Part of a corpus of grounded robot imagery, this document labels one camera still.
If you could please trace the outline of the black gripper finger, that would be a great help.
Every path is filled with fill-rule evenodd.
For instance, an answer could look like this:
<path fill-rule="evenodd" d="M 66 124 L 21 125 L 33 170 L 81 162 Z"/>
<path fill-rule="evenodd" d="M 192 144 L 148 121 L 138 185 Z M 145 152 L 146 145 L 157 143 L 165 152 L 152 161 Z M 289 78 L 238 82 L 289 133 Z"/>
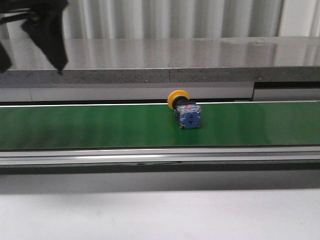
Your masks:
<path fill-rule="evenodd" d="M 6 72 L 12 66 L 11 59 L 5 50 L 2 43 L 0 43 L 0 72 Z"/>
<path fill-rule="evenodd" d="M 62 25 L 67 5 L 66 0 L 28 0 L 31 13 L 21 26 L 60 75 L 68 63 Z"/>

